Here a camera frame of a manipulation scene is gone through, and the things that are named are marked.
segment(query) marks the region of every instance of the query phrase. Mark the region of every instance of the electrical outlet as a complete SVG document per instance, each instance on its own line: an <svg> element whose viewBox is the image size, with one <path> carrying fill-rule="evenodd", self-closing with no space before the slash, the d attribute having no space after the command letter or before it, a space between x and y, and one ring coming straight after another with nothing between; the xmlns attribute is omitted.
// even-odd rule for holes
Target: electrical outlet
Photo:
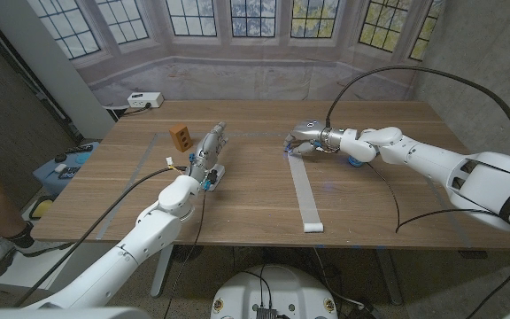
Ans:
<svg viewBox="0 0 510 319"><path fill-rule="evenodd" d="M136 108L143 108L147 103L151 103L151 107L160 107L164 100L160 92L134 92L127 98L129 106Z"/></svg>

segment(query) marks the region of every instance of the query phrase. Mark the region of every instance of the window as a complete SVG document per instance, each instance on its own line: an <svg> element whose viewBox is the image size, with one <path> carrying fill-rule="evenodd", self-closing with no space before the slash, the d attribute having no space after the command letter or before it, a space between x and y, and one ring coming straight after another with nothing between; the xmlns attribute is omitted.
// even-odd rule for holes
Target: window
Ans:
<svg viewBox="0 0 510 319"><path fill-rule="evenodd" d="M135 0L96 0L118 44L149 37Z"/></svg>
<svg viewBox="0 0 510 319"><path fill-rule="evenodd" d="M393 52L411 0L371 0L359 42Z"/></svg>
<svg viewBox="0 0 510 319"><path fill-rule="evenodd" d="M69 59L100 50L74 0L28 0L28 2Z"/></svg>
<svg viewBox="0 0 510 319"><path fill-rule="evenodd" d="M274 37L276 0L230 0L233 36Z"/></svg>
<svg viewBox="0 0 510 319"><path fill-rule="evenodd" d="M331 38L338 0L294 0L290 37Z"/></svg>
<svg viewBox="0 0 510 319"><path fill-rule="evenodd" d="M443 0L432 1L429 14L426 16L424 24L422 24L421 32L418 34L416 42L414 43L413 51L411 52L411 58L422 61L422 57L424 57L424 51L429 45L430 36L432 35L432 31L434 30L434 26L438 20L442 2Z"/></svg>
<svg viewBox="0 0 510 319"><path fill-rule="evenodd" d="M216 36L212 0L166 0L174 35Z"/></svg>

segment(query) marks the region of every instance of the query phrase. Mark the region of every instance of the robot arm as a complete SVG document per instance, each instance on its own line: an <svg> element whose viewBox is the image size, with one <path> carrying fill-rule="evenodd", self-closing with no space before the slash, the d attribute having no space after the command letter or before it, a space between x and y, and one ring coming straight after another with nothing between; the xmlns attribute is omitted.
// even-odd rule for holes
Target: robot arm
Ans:
<svg viewBox="0 0 510 319"><path fill-rule="evenodd" d="M345 152L361 162L377 153L389 164L405 165L446 189L452 204L460 209L485 210L468 214L501 230L510 230L510 156L495 152L462 155L404 136L399 128L326 128L319 121L299 123L284 142L285 151L307 154L314 150Z"/></svg>
<svg viewBox="0 0 510 319"><path fill-rule="evenodd" d="M190 200L199 194L202 184L215 182L210 180L210 169L227 142L225 127L221 122L206 135L187 174L179 175L160 192L158 200L139 214L135 227L116 246L63 290L27 308L104 306L139 265L176 239L182 223L194 212Z"/></svg>

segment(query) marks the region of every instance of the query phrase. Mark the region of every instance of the table leg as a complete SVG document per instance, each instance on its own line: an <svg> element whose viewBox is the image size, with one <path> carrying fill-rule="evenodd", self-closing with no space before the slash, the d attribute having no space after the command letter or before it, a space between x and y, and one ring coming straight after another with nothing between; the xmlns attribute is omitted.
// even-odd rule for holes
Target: table leg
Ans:
<svg viewBox="0 0 510 319"><path fill-rule="evenodd" d="M170 255L173 252L173 245L168 245L160 251L158 257L157 270L155 276L152 279L151 285L151 297L158 298L162 293L163 281L165 280L166 269L168 268L168 262L170 261Z"/></svg>
<svg viewBox="0 0 510 319"><path fill-rule="evenodd" d="M402 305L403 296L398 287L397 272L393 265L393 259L390 257L390 251L387 249L376 249L375 251L377 252L377 261L379 267L381 267L383 279L389 291L390 302L396 306Z"/></svg>

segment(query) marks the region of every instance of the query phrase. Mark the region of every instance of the small orange box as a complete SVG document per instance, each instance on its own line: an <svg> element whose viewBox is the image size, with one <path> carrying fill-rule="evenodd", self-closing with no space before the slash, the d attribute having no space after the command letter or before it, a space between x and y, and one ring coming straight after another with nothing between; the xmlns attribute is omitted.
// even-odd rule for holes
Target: small orange box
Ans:
<svg viewBox="0 0 510 319"><path fill-rule="evenodd" d="M192 147L192 139L188 133L188 128L184 124L178 123L171 127L168 132L170 137L173 138L174 146L178 151L185 152Z"/></svg>

